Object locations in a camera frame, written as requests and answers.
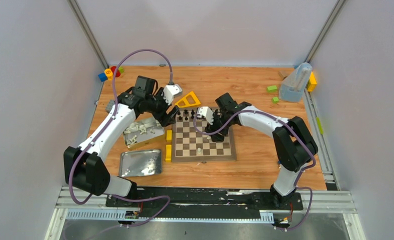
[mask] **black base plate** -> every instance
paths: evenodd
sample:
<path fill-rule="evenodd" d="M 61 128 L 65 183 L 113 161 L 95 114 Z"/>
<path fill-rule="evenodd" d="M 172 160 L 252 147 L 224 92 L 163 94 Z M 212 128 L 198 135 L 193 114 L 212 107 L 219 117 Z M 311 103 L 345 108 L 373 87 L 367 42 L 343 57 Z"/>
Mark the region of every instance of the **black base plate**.
<path fill-rule="evenodd" d="M 170 204 L 158 215 L 161 218 L 214 218 L 214 219 L 257 219 L 259 210 L 290 210 L 290 205 L 277 208 L 272 203 L 269 191 L 243 192 L 239 189 L 188 188 L 188 187 L 139 187 L 138 199 L 167 195 Z M 302 198 L 296 192 L 291 197 L 293 209 L 303 210 Z M 140 217 L 151 217 L 166 200 L 144 202 Z M 140 203 L 130 203 L 112 197 L 107 198 L 107 207 L 140 207 Z"/>

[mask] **silver tray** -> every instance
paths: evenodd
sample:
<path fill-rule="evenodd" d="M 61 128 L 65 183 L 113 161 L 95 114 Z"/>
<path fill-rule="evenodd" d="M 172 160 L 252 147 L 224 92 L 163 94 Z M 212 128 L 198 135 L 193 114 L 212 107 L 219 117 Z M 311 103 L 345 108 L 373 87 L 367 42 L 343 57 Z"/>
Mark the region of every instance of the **silver tray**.
<path fill-rule="evenodd" d="M 160 149 L 127 151 L 120 155 L 119 177 L 140 177 L 162 172 Z"/>

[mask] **blue container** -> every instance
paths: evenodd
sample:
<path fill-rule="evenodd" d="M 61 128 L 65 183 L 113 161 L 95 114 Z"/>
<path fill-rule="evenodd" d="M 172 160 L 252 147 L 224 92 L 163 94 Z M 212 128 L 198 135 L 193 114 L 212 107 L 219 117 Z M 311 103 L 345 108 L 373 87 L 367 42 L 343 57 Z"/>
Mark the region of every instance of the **blue container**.
<path fill-rule="evenodd" d="M 279 87 L 279 99 L 298 103 L 302 99 L 305 92 L 306 85 L 308 84 L 309 77 L 311 76 L 312 66 L 304 62 L 300 64 L 294 71 L 286 77 Z"/>

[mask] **toy block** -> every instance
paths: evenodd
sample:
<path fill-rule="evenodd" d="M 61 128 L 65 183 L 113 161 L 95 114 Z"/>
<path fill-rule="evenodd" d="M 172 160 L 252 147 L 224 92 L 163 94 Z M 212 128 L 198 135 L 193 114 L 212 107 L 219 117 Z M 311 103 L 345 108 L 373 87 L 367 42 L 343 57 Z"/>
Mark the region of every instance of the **toy block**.
<path fill-rule="evenodd" d="M 275 86 L 275 85 L 268 86 L 268 87 L 266 88 L 266 91 L 267 91 L 268 93 L 275 93 L 276 91 L 278 91 L 278 87 Z"/>
<path fill-rule="evenodd" d="M 312 92 L 316 88 L 316 86 L 317 86 L 317 82 L 315 79 L 314 72 L 312 72 L 309 77 L 309 82 L 307 82 L 307 86 L 306 86 L 307 91 Z"/>
<path fill-rule="evenodd" d="M 107 68 L 106 70 L 104 70 L 104 74 L 106 75 L 108 80 L 113 79 L 113 72 L 112 72 L 112 70 L 110 70 L 110 68 Z"/>
<path fill-rule="evenodd" d="M 167 144 L 172 143 L 172 130 L 166 131 L 166 142 L 167 142 Z"/>
<path fill-rule="evenodd" d="M 114 73 L 115 70 L 116 70 L 116 66 L 112 66 L 112 67 L 110 68 L 110 70 L 111 70 L 112 73 Z M 121 73 L 119 72 L 119 69 L 118 69 L 117 72 L 116 72 L 116 78 L 117 78 L 117 77 L 120 77 L 120 76 L 121 76 Z"/>
<path fill-rule="evenodd" d="M 107 78 L 107 76 L 106 76 L 106 74 L 103 72 L 103 73 L 100 73 L 99 75 L 98 75 L 98 78 L 100 79 L 100 81 L 102 81 L 102 82 L 104 82 L 104 81 L 106 81 L 108 78 Z"/>
<path fill-rule="evenodd" d="M 164 159 L 166 162 L 172 161 L 172 145 L 166 145 L 166 158 Z"/>
<path fill-rule="evenodd" d="M 191 98 L 194 103 L 190 103 L 188 101 L 188 98 Z M 194 107 L 200 105 L 200 100 L 197 98 L 196 94 L 193 91 L 190 91 L 187 95 L 185 95 L 183 98 L 181 98 L 179 101 L 175 103 L 176 106 L 179 108 L 189 108 L 189 107 Z"/>
<path fill-rule="evenodd" d="M 274 96 L 274 97 L 272 98 L 272 102 L 273 102 L 274 104 L 277 104 L 279 101 L 280 101 L 280 99 L 279 99 L 277 96 Z"/>
<path fill-rule="evenodd" d="M 112 110 L 113 105 L 115 105 L 115 100 L 110 100 L 110 101 L 107 103 L 107 106 L 105 106 L 105 111 L 106 111 L 108 114 L 109 114 L 110 111 Z"/>
<path fill-rule="evenodd" d="M 278 75 L 281 77 L 281 80 L 284 80 L 284 79 L 286 79 L 286 77 L 289 76 L 289 74 L 286 73 L 286 71 L 284 71 L 284 70 L 278 71 Z"/>
<path fill-rule="evenodd" d="M 321 120 L 319 119 L 319 117 L 316 117 L 316 123 L 317 123 L 317 127 L 319 128 L 319 133 L 321 135 L 323 135 L 324 134 L 324 129 L 322 128 Z"/>

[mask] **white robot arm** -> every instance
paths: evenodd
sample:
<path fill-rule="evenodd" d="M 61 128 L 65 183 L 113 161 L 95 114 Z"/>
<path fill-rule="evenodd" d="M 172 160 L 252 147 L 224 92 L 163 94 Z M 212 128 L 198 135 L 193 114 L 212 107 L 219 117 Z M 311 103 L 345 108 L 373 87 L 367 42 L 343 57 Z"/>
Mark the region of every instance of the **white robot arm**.
<path fill-rule="evenodd" d="M 256 129 L 273 138 L 278 159 L 283 167 L 270 190 L 276 196 L 274 202 L 277 206 L 287 203 L 296 190 L 295 183 L 299 177 L 300 169 L 310 162 L 311 157 L 300 143 L 291 139 L 291 133 L 282 123 L 289 125 L 310 152 L 315 155 L 318 152 L 318 147 L 305 122 L 297 116 L 288 119 L 267 114 L 248 102 L 237 104 L 229 93 L 217 98 L 216 103 L 219 107 L 217 112 L 213 112 L 206 106 L 197 110 L 198 118 L 205 117 L 207 119 L 208 124 L 204 131 L 211 135 L 213 142 L 223 142 L 229 127 L 234 124 Z M 225 128 L 221 131 L 211 134 L 224 125 Z"/>
<path fill-rule="evenodd" d="M 153 117 L 164 127 L 175 123 L 175 115 L 179 108 L 175 106 L 169 113 L 166 111 L 172 105 L 174 98 L 182 94 L 182 89 L 177 84 L 166 85 L 153 94 L 155 82 L 154 79 L 138 76 L 135 86 L 117 97 L 116 113 L 114 114 L 115 106 L 113 106 L 108 116 L 90 137 L 77 148 L 69 146 L 64 151 L 66 183 L 69 182 L 74 161 L 83 149 L 91 145 L 75 169 L 73 186 L 96 196 L 112 194 L 124 197 L 128 196 L 131 191 L 136 191 L 136 183 L 110 175 L 104 162 L 119 136 L 140 114 L 152 113 Z"/>

